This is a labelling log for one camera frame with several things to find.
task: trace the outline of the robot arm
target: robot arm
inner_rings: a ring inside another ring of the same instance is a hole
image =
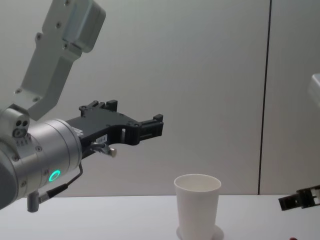
[[[80,117],[30,126],[58,102],[71,67],[90,52],[106,12],[93,0],[53,0],[20,88],[0,106],[0,209],[27,196],[28,211],[66,190],[96,153],[115,157],[111,144],[137,145],[162,135],[163,116],[139,122],[117,112],[118,102],[81,106]],[[38,189],[76,168],[69,182],[39,196]]]

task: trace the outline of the green led ring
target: green led ring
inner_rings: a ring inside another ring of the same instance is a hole
[[[60,176],[60,174],[60,170],[55,170],[49,177],[49,182],[53,182],[54,180],[56,180]]]

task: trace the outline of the small black object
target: small black object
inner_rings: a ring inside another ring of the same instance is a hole
[[[118,101],[116,100],[106,103],[93,101],[89,105],[79,107],[80,117],[67,121],[79,133],[83,159],[95,153],[92,150],[87,151],[88,147],[95,142],[135,146],[140,141],[162,135],[163,115],[158,114],[152,120],[140,122],[117,112],[117,109]]]
[[[320,185],[304,188],[296,191],[296,194],[279,198],[279,203],[282,211],[289,209],[295,209],[301,207],[302,209],[319,206],[320,204],[315,202],[316,195],[313,195],[313,191],[319,191]]]

